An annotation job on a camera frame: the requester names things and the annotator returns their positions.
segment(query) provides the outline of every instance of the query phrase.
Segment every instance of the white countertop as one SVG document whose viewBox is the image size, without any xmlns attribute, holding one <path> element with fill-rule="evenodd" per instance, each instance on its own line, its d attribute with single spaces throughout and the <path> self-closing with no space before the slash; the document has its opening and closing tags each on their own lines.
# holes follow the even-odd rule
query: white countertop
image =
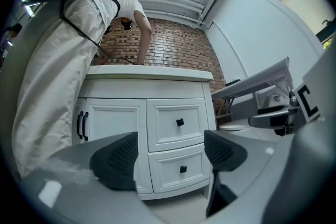
<svg viewBox="0 0 336 224">
<path fill-rule="evenodd" d="M 105 65 L 90 66 L 85 79 L 156 79 L 182 81 L 212 81 L 210 72 L 183 68 Z"/>
</svg>

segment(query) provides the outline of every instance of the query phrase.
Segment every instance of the person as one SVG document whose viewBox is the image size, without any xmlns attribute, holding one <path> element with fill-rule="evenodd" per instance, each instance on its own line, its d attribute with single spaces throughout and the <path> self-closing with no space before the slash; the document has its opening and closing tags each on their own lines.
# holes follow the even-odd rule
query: person
<svg viewBox="0 0 336 224">
<path fill-rule="evenodd" d="M 31 55 L 12 129 L 13 155 L 21 177 L 71 146 L 73 110 L 97 52 L 91 41 L 59 18 L 60 1 L 46 3 L 16 39 L 17 51 L 26 47 Z M 118 17 L 135 22 L 141 32 L 137 64 L 142 65 L 151 38 L 150 23 L 138 0 L 117 1 Z M 97 43 L 117 11 L 112 0 L 67 0 L 65 6 L 66 18 Z"/>
</svg>

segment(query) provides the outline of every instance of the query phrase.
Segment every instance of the cabinet panel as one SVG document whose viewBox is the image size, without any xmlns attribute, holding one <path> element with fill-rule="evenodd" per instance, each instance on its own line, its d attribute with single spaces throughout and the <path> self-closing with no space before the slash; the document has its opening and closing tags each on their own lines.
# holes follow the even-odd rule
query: cabinet panel
<svg viewBox="0 0 336 224">
<path fill-rule="evenodd" d="M 84 142 L 84 139 L 80 138 L 82 135 L 82 119 L 84 115 L 84 110 L 85 110 L 85 103 L 86 103 L 86 98 L 78 98 L 74 113 L 72 116 L 72 144 L 77 145 L 80 143 Z"/>
<path fill-rule="evenodd" d="M 155 193 L 188 187 L 210 176 L 204 144 L 149 153 L 149 161 Z"/>
<path fill-rule="evenodd" d="M 146 100 L 87 99 L 85 135 L 89 141 L 127 133 L 138 132 L 139 156 L 134 166 L 134 180 L 138 193 L 152 193 L 148 164 Z"/>
<path fill-rule="evenodd" d="M 172 150 L 204 142 L 208 128 L 203 98 L 147 100 L 150 152 Z"/>
</svg>

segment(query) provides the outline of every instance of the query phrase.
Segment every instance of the drawer knob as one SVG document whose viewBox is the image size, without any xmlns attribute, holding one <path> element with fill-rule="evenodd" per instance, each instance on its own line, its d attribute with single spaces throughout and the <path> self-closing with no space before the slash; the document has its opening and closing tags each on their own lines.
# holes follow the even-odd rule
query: drawer knob
<svg viewBox="0 0 336 224">
<path fill-rule="evenodd" d="M 180 167 L 180 173 L 185 173 L 187 171 L 187 167 L 186 166 L 181 166 Z"/>
<path fill-rule="evenodd" d="M 184 124 L 184 121 L 183 121 L 182 118 L 180 118 L 180 119 L 176 120 L 176 123 L 177 123 L 178 127 L 180 127 Z"/>
</svg>

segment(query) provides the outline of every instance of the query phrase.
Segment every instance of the drawer front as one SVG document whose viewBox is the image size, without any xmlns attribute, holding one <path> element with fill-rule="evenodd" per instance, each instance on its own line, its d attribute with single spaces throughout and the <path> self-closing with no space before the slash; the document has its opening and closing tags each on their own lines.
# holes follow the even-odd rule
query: drawer front
<svg viewBox="0 0 336 224">
<path fill-rule="evenodd" d="M 147 100 L 147 115 L 149 152 L 204 142 L 208 122 L 203 98 Z"/>
<path fill-rule="evenodd" d="M 185 188 L 210 176 L 204 144 L 149 153 L 149 163 L 154 193 Z"/>
</svg>

